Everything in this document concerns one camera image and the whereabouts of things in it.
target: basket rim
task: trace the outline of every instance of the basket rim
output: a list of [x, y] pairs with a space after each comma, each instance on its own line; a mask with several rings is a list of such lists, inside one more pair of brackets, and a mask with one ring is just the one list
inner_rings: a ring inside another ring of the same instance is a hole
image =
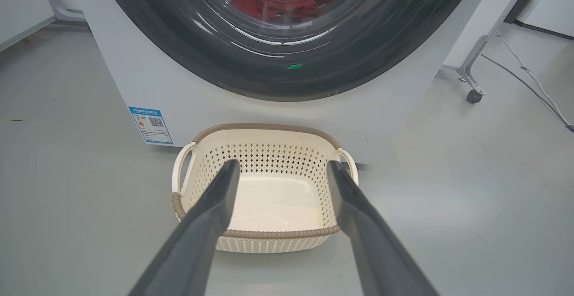
[[[341, 146], [339, 143], [330, 135], [323, 131], [306, 128], [304, 126], [286, 126], [282, 124], [261, 124], [261, 123], [241, 123], [241, 124], [221, 124], [219, 126], [212, 126], [211, 128], [205, 129], [200, 132], [193, 142], [199, 145], [203, 139], [212, 133], [222, 131], [222, 130], [240, 130], [240, 129], [251, 129], [251, 130], [279, 130], [279, 131], [293, 131], [293, 132], [303, 132], [309, 133], [322, 137], [333, 145], [334, 149], [337, 150]], [[181, 221], [187, 214], [183, 209], [181, 204], [181, 196], [179, 193], [172, 193], [172, 202], [174, 203], [174, 211], [176, 216]], [[232, 237], [240, 239], [301, 239], [310, 237], [320, 237], [325, 235], [332, 235], [341, 231], [339, 225], [330, 226], [328, 228], [303, 230], [303, 231], [283, 231], [283, 232], [268, 232], [268, 231], [243, 231], [243, 230], [229, 230], [227, 229], [222, 237]]]

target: white basket handle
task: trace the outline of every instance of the white basket handle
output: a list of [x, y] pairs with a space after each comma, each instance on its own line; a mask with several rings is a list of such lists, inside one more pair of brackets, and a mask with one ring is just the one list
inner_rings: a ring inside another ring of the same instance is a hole
[[349, 165], [349, 169], [351, 170], [351, 178], [353, 179], [353, 182], [355, 182], [355, 184], [359, 186], [359, 171], [357, 171], [357, 165], [355, 165], [353, 157], [351, 157], [351, 155], [347, 151], [344, 151], [342, 148], [339, 148], [337, 149], [338, 161], [341, 161], [341, 156], [347, 159], [347, 164]]
[[[183, 165], [183, 161], [185, 157], [189, 154], [189, 152], [193, 152], [191, 155], [191, 160], [189, 161], [189, 166], [187, 167], [187, 173], [185, 174], [185, 179], [183, 181], [183, 185], [181, 186], [181, 191], [179, 188], [180, 176], [181, 176], [181, 166]], [[187, 188], [187, 182], [189, 180], [189, 176], [191, 175], [191, 169], [193, 167], [193, 162], [195, 162], [195, 156], [197, 155], [197, 144], [191, 143], [183, 147], [178, 153], [178, 157], [176, 158], [176, 162], [174, 163], [174, 171], [172, 172], [172, 192], [176, 192], [183, 196], [185, 194], [185, 188]]]

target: laundry basket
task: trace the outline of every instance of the laundry basket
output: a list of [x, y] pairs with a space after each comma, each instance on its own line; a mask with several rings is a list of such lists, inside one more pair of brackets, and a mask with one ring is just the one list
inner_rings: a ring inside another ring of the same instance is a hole
[[[192, 153], [180, 187], [181, 167]], [[328, 134], [299, 126], [226, 124], [201, 132], [174, 165], [174, 210], [182, 220], [224, 162], [240, 161], [231, 223], [217, 250], [279, 253], [314, 248], [338, 232], [326, 179], [326, 162], [352, 157]]]

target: caster wheel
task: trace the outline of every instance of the caster wheel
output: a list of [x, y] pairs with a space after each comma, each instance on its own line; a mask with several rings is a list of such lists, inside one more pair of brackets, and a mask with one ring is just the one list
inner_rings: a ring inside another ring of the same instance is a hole
[[467, 101], [469, 103], [475, 104], [475, 103], [480, 102], [481, 99], [482, 99], [482, 94], [480, 94], [476, 90], [471, 90], [470, 92], [468, 92]]

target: black cable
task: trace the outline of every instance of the black cable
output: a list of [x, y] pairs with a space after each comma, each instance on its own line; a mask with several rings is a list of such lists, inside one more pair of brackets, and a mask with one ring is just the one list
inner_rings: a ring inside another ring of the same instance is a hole
[[512, 73], [512, 71], [510, 71], [509, 69], [507, 69], [506, 67], [500, 65], [499, 63], [497, 63], [496, 61], [494, 61], [493, 59], [490, 59], [488, 57], [486, 57], [484, 54], [480, 54], [482, 57], [488, 59], [489, 61], [492, 61], [492, 63], [495, 63], [496, 65], [502, 67], [503, 69], [505, 69], [508, 73], [512, 74], [514, 77], [516, 77], [520, 82], [522, 82], [524, 85], [526, 85], [526, 87], [528, 87], [540, 100], [542, 100], [542, 102], [544, 102], [548, 108], [550, 108], [552, 110], [552, 112], [554, 112], [554, 114], [558, 117], [558, 119], [560, 119], [560, 121], [566, 126], [566, 127], [570, 127], [570, 125], [566, 122], [566, 120], [562, 119], [562, 117], [558, 114], [558, 112], [556, 112], [556, 110], [554, 110], [553, 106], [551, 106], [546, 100], [544, 100], [530, 85], [528, 85], [526, 82], [524, 82], [520, 77], [518, 77], [515, 73]]

